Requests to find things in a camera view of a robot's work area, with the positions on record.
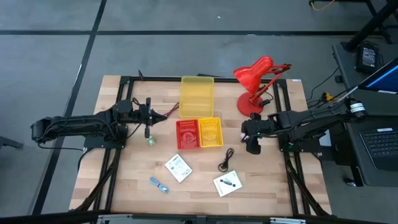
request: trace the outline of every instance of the lamp shade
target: lamp shade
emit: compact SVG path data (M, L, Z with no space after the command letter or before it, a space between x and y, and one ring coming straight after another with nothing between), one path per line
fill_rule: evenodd
M272 58L269 56L262 56L252 66L236 69L234 75L240 84L254 95L260 87L261 77L272 68L273 64Z

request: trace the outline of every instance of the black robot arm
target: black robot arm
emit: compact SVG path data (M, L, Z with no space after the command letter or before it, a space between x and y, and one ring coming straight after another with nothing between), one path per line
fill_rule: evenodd
M242 123L241 131L245 134L242 142L246 143L247 152L252 154L261 152L258 138L282 138L302 151L300 144L318 140L333 125L359 122L366 115L363 104L351 98L314 110L270 114L267 120L262 120L261 115L253 113L251 119Z
M122 100L95 115L43 118L30 127L32 140L42 144L60 136L84 136L123 144L127 138L128 123L145 124L145 137L149 138L149 127L167 118L150 109L150 98L146 99L145 104L137 101L136 104L137 110L133 110L130 100Z

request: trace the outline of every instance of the yellow bin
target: yellow bin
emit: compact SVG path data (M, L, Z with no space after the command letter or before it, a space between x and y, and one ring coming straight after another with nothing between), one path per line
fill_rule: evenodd
M200 147L216 147L224 144L220 118L201 118L198 121Z
M180 108L182 119L211 118L214 113L214 78L182 77Z

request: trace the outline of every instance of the wooden table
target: wooden table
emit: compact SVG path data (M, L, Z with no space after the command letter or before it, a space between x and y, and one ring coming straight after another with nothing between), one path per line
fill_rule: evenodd
M120 76L106 75L99 90L95 113L114 105ZM300 80L287 80L292 110L307 109L303 86ZM178 111L168 120L154 125L151 135L157 144L149 147L144 138L144 126L128 140L122 150L116 179L112 212L117 213L171 213L207 215L292 215L286 170L282 153L276 139L260 139L260 155L252 155L240 143L241 123L248 119L236 108L238 97L245 89L238 83L215 83L215 114L220 117L223 129L223 147L202 148L194 151L178 151L175 122L180 120ZM179 82L134 82L132 95L140 103L151 97L151 107L158 113L168 112L179 101ZM263 118L275 113L275 103L264 107ZM227 196L219 197L213 179L223 175L217 166L224 161L225 153L232 147L235 154L229 161L229 171L235 170L243 187ZM172 156L179 153L193 172L178 183L164 166ZM73 191L70 208L76 208L93 190L100 176L104 149L95 149L81 162ZM330 213L328 195L319 161L309 153L301 153L306 185ZM155 177L169 187L163 194L149 183ZM104 207L108 187L101 198ZM302 211L300 191L296 186L298 207Z

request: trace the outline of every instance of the instruction card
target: instruction card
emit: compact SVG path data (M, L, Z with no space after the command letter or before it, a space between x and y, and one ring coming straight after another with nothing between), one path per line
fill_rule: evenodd
M188 175L190 175L190 173L192 173L192 169L178 154L173 156L171 160L167 161L165 166L179 183L181 183L186 177L188 177Z
M235 170L213 180L220 197L238 190L242 187Z

